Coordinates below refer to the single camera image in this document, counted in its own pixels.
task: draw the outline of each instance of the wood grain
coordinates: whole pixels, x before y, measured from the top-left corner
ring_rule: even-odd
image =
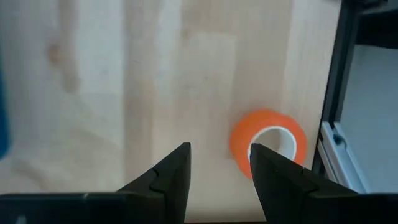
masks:
[[[231,128],[258,108],[288,114],[311,166],[339,11],[333,0],[0,0],[14,142],[0,190],[116,190],[190,141],[187,222],[263,220]]]

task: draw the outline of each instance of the wooden table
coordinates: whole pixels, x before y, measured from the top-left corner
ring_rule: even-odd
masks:
[[[254,221],[228,149],[244,114],[296,119],[311,168],[339,0],[0,0],[13,147],[3,192],[116,190],[192,143],[188,222]]]

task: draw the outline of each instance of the white tape core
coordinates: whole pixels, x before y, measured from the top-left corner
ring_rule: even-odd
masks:
[[[271,126],[271,127],[262,129],[251,139],[250,145],[248,147],[249,162],[250,162],[251,144],[255,143],[260,136],[262,136],[263,134],[267,134],[266,132],[269,132],[272,130],[277,130],[280,133],[279,149],[276,150],[276,152],[278,152],[282,156],[290,159],[291,161],[294,160],[294,158],[296,156],[296,151],[297,151],[297,143],[296,143],[296,138],[294,137],[294,135],[288,129],[286,129],[284,127]]]

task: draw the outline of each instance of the orange tape roll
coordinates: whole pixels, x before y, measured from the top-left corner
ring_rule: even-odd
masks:
[[[250,169],[251,144],[264,133],[278,130],[279,154],[300,164],[307,154],[307,139],[303,129],[292,118],[272,110],[257,110],[248,114],[234,127],[229,139],[229,148],[243,174],[252,179]]]

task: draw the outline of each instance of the white surface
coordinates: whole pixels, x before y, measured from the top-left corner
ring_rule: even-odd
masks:
[[[274,130],[278,131],[280,134],[279,135],[280,136],[279,148],[276,149],[275,151],[290,160],[294,159],[294,157],[296,156],[296,152],[297,152],[297,143],[296,143],[296,138],[294,137],[294,135],[288,129],[286,129],[284,127],[271,126],[271,127],[264,128],[263,130],[258,132],[251,140],[251,143],[248,147],[249,162],[250,162],[250,154],[251,154],[251,144],[254,142],[258,142],[258,143],[261,143],[263,146],[266,146],[266,144],[264,144],[263,142],[258,141],[258,140],[261,138],[261,136],[266,135],[267,133],[270,133],[271,131],[274,131]]]
[[[371,192],[398,191],[398,50],[357,45],[341,127]]]

